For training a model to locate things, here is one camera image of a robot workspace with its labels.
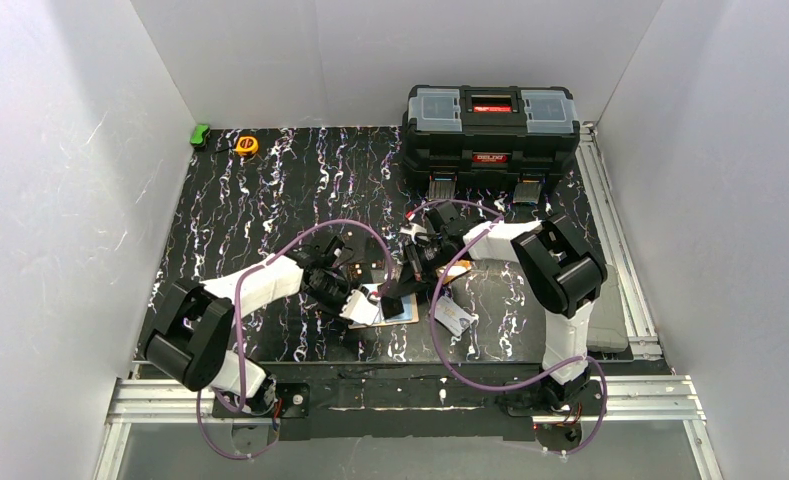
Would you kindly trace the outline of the green plastic object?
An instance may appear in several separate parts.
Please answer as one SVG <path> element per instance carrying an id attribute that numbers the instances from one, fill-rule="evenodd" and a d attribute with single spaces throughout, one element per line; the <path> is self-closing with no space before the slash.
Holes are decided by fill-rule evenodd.
<path id="1" fill-rule="evenodd" d="M 204 149 L 208 144 L 210 133 L 211 127 L 209 124 L 197 124 L 189 137 L 189 143 L 192 148 L 194 150 Z"/>

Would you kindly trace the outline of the beige card holder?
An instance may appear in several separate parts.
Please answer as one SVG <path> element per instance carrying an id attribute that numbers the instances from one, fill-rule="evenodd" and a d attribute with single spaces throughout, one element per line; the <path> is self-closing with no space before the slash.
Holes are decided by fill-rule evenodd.
<path id="1" fill-rule="evenodd" d="M 418 300 L 415 294 L 383 297 L 378 284 L 362 284 L 351 294 L 342 313 L 355 329 L 415 323 Z"/>

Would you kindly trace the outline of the yellow tape measure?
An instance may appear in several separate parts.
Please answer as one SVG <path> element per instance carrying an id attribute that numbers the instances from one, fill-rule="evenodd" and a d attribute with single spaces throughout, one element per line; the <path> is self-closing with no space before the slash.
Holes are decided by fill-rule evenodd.
<path id="1" fill-rule="evenodd" d="M 256 154 L 260 148 L 259 141 L 252 135 L 240 136 L 235 145 L 234 151 L 242 157 Z"/>

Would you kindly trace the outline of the aluminium frame rail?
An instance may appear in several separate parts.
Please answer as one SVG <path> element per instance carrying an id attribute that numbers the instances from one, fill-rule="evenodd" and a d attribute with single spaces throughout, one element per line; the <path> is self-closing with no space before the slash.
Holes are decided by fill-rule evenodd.
<path id="1" fill-rule="evenodd" d="M 608 376 L 609 421 L 680 421 L 702 479 L 721 479 L 706 415 L 688 375 Z M 96 479 L 113 479 L 120 471 L 123 450 L 134 424 L 193 424 L 196 395 L 173 380 L 120 380 L 105 419 L 105 438 Z"/>
<path id="2" fill-rule="evenodd" d="M 586 122 L 581 127 L 577 162 L 605 260 L 614 268 L 610 279 L 617 284 L 629 348 L 636 361 L 660 360 L 663 351 L 656 326 L 615 207 L 604 157 L 598 144 L 596 124 L 593 122 Z"/>

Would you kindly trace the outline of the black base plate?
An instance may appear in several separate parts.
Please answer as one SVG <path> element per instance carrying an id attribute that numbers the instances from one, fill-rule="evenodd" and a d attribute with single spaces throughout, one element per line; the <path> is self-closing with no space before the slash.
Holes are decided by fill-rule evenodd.
<path id="1" fill-rule="evenodd" d="M 603 396 L 594 380 L 559 398 L 540 382 L 510 393 L 467 386 L 437 362 L 267 362 L 282 398 L 283 441 L 371 436 L 535 437 L 533 416 L 578 425 L 596 417 Z"/>

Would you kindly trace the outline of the white card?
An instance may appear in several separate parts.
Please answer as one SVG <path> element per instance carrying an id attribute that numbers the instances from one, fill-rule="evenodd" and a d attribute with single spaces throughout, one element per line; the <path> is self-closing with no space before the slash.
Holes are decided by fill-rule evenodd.
<path id="1" fill-rule="evenodd" d="M 446 328 L 452 336 L 461 337 L 477 318 L 460 307 L 451 297 L 442 295 L 435 302 L 433 319 Z"/>

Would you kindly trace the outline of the black VIP card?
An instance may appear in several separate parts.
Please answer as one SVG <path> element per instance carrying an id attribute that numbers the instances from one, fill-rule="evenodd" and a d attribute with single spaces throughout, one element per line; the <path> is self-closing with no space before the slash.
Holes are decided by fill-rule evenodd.
<path id="1" fill-rule="evenodd" d="M 383 283 L 387 276 L 384 250 L 373 238 L 351 237 L 346 246 L 346 276 L 352 283 Z"/>
<path id="2" fill-rule="evenodd" d="M 383 296 L 379 305 L 382 317 L 385 320 L 398 317 L 404 313 L 404 305 L 401 298 Z"/>

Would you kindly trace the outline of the aluminium frame rail front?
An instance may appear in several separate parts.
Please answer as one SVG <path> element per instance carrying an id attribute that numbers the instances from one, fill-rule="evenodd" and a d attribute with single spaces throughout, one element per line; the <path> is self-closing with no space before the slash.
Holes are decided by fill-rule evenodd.
<path id="1" fill-rule="evenodd" d="M 706 415 L 688 375 L 608 376 L 609 421 L 680 421 L 702 479 L 721 479 Z M 173 380 L 120 380 L 105 419 L 105 438 L 96 479 L 113 479 L 120 471 L 123 450 L 134 424 L 193 424 L 196 395 Z"/>

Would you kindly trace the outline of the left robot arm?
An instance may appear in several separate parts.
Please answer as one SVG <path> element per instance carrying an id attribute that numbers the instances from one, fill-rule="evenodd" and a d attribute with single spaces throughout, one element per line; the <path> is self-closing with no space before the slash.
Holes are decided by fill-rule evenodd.
<path id="1" fill-rule="evenodd" d="M 282 255 L 207 281 L 180 278 L 165 288 L 140 339 L 142 357 L 188 390 L 212 388 L 251 400 L 265 395 L 269 373 L 229 349 L 238 320 L 270 303 L 305 293 L 326 310 L 343 306 L 350 284 L 336 267 L 345 242 L 326 235 Z"/>

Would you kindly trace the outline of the silver toolbox latch right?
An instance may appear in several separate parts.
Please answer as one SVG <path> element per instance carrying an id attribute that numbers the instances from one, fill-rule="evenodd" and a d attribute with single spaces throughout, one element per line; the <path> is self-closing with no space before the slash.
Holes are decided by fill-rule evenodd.
<path id="1" fill-rule="evenodd" d="M 512 202 L 514 204 L 537 204 L 540 201 L 543 186 L 543 179 L 521 179 L 514 188 Z"/>

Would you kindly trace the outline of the grey pad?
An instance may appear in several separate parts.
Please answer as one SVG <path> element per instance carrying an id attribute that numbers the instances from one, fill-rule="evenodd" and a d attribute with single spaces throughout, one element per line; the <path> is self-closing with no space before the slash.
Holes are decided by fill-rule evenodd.
<path id="1" fill-rule="evenodd" d="M 587 349 L 596 353 L 618 353 L 629 347 L 619 276 L 607 264 L 607 279 L 594 302 L 588 326 Z"/>

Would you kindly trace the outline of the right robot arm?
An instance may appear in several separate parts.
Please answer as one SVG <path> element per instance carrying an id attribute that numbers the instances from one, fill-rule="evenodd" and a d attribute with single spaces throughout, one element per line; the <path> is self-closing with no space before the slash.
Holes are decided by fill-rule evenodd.
<path id="1" fill-rule="evenodd" d="M 439 312 L 441 285 L 459 260 L 495 260 L 518 264 L 545 310 L 545 351 L 534 377 L 551 404 L 574 399 L 590 380 L 589 320 L 608 278 L 606 262 L 566 214 L 546 220 L 507 223 L 486 208 L 487 220 L 463 216 L 460 200 L 428 201 L 408 213 L 425 213 L 432 228 L 401 244 L 403 263 L 383 291 L 401 297 L 431 291 L 430 308 Z"/>

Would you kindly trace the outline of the aluminium frame rail right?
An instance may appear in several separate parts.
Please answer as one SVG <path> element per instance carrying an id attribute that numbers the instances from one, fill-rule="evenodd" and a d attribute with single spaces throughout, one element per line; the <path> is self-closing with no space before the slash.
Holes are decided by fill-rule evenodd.
<path id="1" fill-rule="evenodd" d="M 615 207 L 604 157 L 598 144 L 596 124 L 593 122 L 586 122 L 581 127 L 577 162 L 605 260 L 614 268 L 610 279 L 617 284 L 629 348 L 636 361 L 660 360 L 663 351 L 656 326 Z"/>

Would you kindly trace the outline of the orange card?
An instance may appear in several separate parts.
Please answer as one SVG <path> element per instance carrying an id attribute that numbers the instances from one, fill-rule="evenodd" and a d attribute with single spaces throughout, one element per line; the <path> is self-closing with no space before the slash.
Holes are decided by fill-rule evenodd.
<path id="1" fill-rule="evenodd" d="M 473 262 L 469 260 L 459 260 L 455 262 L 451 267 L 448 273 L 444 276 L 443 283 L 449 284 L 452 281 L 455 281 L 459 277 L 462 277 L 468 274 L 473 269 Z"/>

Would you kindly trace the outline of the silver toolbox latch left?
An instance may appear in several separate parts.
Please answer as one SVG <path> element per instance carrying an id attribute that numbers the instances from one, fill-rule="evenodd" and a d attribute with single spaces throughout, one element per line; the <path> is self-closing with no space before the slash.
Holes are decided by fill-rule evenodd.
<path id="1" fill-rule="evenodd" d="M 429 176 L 427 199 L 449 200 L 456 195 L 456 175 L 453 173 L 436 173 Z"/>

